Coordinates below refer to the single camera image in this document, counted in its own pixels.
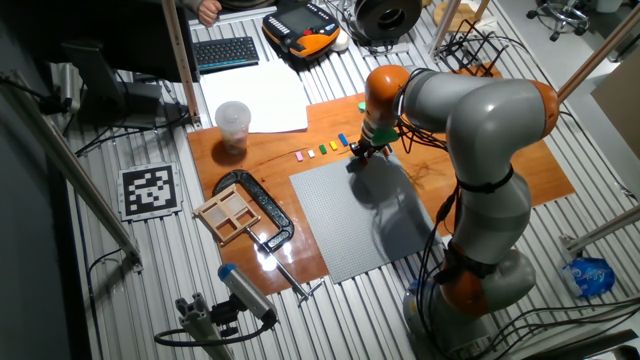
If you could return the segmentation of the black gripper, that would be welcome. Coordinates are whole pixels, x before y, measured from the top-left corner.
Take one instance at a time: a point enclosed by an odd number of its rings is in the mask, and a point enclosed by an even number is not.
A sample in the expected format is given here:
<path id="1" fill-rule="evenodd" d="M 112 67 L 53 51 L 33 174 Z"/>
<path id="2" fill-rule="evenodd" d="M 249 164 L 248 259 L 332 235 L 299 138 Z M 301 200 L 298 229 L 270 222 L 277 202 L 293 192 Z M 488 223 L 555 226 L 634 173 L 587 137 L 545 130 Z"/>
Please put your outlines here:
<path id="1" fill-rule="evenodd" d="M 354 157 L 359 161 L 364 161 L 366 158 L 371 158 L 375 153 L 382 152 L 390 142 L 391 135 L 386 131 L 373 135 L 362 133 L 359 141 L 350 143 L 349 148 Z"/>

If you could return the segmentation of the person's hand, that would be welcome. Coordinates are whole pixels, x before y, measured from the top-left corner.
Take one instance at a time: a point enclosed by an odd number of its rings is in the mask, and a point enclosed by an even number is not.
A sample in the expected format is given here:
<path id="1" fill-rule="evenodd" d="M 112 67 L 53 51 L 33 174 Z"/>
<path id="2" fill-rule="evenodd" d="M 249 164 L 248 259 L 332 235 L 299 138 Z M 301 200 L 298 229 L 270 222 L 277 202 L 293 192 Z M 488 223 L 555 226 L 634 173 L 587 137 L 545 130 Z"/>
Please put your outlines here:
<path id="1" fill-rule="evenodd" d="M 198 20 L 202 25 L 211 27 L 218 19 L 221 10 L 222 5 L 218 0 L 203 0 L 197 10 Z"/>

